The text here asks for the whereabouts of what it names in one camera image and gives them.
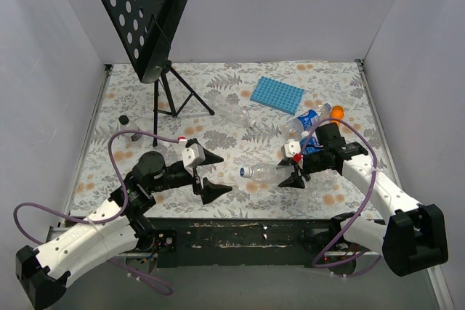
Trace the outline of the clear bottle pocari cap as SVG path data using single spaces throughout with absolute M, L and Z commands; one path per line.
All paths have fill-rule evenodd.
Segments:
M 292 171 L 292 168 L 288 166 L 259 163 L 253 166 L 244 166 L 240 168 L 239 174 L 241 177 L 257 183 L 279 184 L 286 180 Z

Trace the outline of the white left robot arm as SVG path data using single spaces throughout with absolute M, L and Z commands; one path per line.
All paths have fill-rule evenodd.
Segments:
M 94 267 L 120 253 L 173 252 L 177 235 L 156 229 L 145 217 L 155 204 L 154 195 L 168 189 L 191 186 L 203 204 L 231 191 L 198 175 L 199 166 L 223 162 L 223 158 L 189 139 L 182 159 L 170 166 L 157 151 L 143 154 L 126 175 L 123 186 L 81 223 L 35 248 L 16 253 L 16 276 L 33 308 L 46 309 L 61 299 L 67 288 Z

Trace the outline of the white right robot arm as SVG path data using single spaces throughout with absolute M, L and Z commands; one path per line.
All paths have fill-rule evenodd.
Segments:
M 280 186 L 304 188 L 313 174 L 334 170 L 365 195 L 354 213 L 330 220 L 328 242 L 312 261 L 313 267 L 340 266 L 338 261 L 323 263 L 323 257 L 332 247 L 345 250 L 351 244 L 363 253 L 377 253 L 400 277 L 448 261 L 445 218 L 437 205 L 420 203 L 380 172 L 369 143 L 346 142 L 335 119 L 315 124 L 310 133 L 321 143 L 317 152 L 307 154 L 303 144 L 291 140 L 283 145 L 280 163 L 294 170 Z

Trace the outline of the green label drink bottle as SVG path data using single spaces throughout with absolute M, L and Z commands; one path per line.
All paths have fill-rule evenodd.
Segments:
M 286 142 L 286 145 L 288 147 L 288 149 L 290 151 L 293 151 L 293 152 L 300 152 L 301 151 L 301 147 L 300 147 L 300 143 L 299 141 L 296 141 L 294 139 L 289 139 L 287 142 Z

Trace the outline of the large crumpled clear bottle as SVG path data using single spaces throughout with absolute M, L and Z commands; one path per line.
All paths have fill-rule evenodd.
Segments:
M 297 188 L 295 191 L 299 194 L 311 194 L 313 192 L 331 189 L 335 185 L 338 173 L 331 169 L 310 174 L 310 180 L 307 181 L 301 171 L 297 172 L 300 179 L 303 180 L 305 188 Z

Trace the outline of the blue label pepsi bottle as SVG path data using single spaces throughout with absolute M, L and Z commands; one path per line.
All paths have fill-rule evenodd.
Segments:
M 314 109 L 297 116 L 286 122 L 282 127 L 284 137 L 297 138 L 303 131 L 308 131 L 315 123 L 328 117 L 331 113 L 332 106 L 328 103 L 318 105 Z

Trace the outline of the clear bottle green logo cap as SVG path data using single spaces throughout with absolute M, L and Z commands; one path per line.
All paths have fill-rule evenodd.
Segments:
M 250 116 L 249 112 L 227 97 L 216 93 L 208 96 L 206 99 L 216 114 L 244 128 L 255 127 L 256 121 Z

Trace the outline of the small black cap bottle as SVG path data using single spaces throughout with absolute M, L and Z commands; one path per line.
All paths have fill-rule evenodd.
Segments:
M 120 115 L 118 122 L 119 130 L 126 131 L 126 133 L 123 134 L 123 137 L 129 144 L 134 144 L 141 140 L 142 135 L 137 133 L 140 128 L 127 115 Z

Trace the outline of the blue studded building plate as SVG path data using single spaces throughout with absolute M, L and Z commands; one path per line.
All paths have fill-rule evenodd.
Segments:
M 294 115 L 304 95 L 304 90 L 281 81 L 262 76 L 250 100 Z

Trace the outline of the black music stand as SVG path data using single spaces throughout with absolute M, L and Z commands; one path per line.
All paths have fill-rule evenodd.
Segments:
M 143 84 L 153 86 L 153 116 L 158 108 L 159 91 L 165 91 L 169 108 L 165 114 L 176 118 L 182 111 L 171 95 L 167 75 L 172 74 L 203 106 L 206 102 L 173 68 L 169 54 L 172 41 L 188 0 L 100 0 L 104 6 L 134 72 Z

